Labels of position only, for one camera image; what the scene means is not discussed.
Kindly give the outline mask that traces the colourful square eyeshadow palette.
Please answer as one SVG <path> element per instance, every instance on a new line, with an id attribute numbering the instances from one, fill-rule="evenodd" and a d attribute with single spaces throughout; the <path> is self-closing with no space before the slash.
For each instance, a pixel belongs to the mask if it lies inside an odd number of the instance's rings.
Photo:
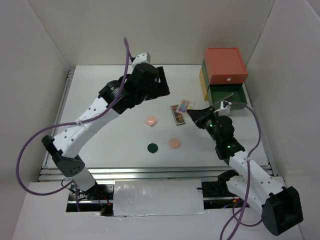
<path id="1" fill-rule="evenodd" d="M 176 108 L 176 112 L 180 114 L 185 114 L 187 110 L 192 110 L 196 105 L 195 101 L 188 99 L 182 99 L 180 104 Z"/>

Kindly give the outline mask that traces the brown eyeshadow palette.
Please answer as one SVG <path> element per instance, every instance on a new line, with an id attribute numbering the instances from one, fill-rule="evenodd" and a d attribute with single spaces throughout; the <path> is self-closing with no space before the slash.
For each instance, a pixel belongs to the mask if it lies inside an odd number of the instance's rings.
<path id="1" fill-rule="evenodd" d="M 172 105 L 170 107 L 171 112 L 173 114 L 173 118 L 174 118 L 175 124 L 177 126 L 181 126 L 181 125 L 186 124 L 186 121 L 185 121 L 184 116 L 181 113 L 177 112 L 177 108 L 178 108 L 178 105 Z"/>

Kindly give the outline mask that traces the green drawer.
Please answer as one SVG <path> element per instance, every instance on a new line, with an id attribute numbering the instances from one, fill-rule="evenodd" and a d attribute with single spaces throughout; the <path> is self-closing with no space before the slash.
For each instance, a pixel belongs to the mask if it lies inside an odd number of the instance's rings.
<path id="1" fill-rule="evenodd" d="M 223 100 L 239 103 L 235 105 L 233 110 L 241 110 L 248 105 L 243 84 L 210 84 L 207 73 L 206 63 L 203 59 L 199 79 L 202 88 L 202 94 L 205 101 L 211 106 L 218 108 Z"/>

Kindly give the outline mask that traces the pink eyeshadow palette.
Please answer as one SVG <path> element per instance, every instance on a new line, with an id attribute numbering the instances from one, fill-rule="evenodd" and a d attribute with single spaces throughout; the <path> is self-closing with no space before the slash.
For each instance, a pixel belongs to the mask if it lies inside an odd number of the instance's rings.
<path id="1" fill-rule="evenodd" d="M 232 92 L 232 93 L 230 93 L 230 94 L 228 94 L 228 95 L 226 95 L 226 96 L 224 96 L 224 97 L 222 97 L 220 99 L 216 99 L 213 102 L 213 104 L 215 105 L 215 104 L 218 104 L 218 103 L 223 102 L 223 101 L 228 101 L 230 98 L 232 98 L 233 95 L 234 95 L 234 93 Z"/>

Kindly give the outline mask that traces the red top drawer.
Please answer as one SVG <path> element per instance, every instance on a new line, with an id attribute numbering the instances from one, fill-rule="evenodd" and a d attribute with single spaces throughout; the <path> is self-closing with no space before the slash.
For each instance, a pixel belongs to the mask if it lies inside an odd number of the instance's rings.
<path id="1" fill-rule="evenodd" d="M 237 47 L 207 48 L 204 61 L 210 85 L 243 84 L 248 77 Z"/>

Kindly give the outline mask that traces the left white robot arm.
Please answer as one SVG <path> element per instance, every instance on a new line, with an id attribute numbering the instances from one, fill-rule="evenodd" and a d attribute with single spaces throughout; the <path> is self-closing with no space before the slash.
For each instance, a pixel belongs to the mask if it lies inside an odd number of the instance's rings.
<path id="1" fill-rule="evenodd" d="M 75 125 L 56 136 L 46 135 L 42 144 L 60 172 L 75 182 L 81 195 L 94 199 L 98 196 L 99 185 L 79 156 L 82 147 L 127 109 L 169 94 L 164 68 L 139 63 L 131 74 L 108 82 Z"/>

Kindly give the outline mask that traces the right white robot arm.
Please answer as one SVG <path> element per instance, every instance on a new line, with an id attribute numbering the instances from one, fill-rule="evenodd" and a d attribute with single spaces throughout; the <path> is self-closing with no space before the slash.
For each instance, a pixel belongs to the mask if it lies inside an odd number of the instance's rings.
<path id="1" fill-rule="evenodd" d="M 218 192 L 231 193 L 243 200 L 261 217 L 266 229 L 278 236 L 298 225 L 304 219 L 299 192 L 275 180 L 252 158 L 234 137 L 233 121 L 228 117 L 231 103 L 221 102 L 219 109 L 189 109 L 188 115 L 195 125 L 206 130 L 215 142 L 215 151 L 232 169 L 220 175 Z"/>

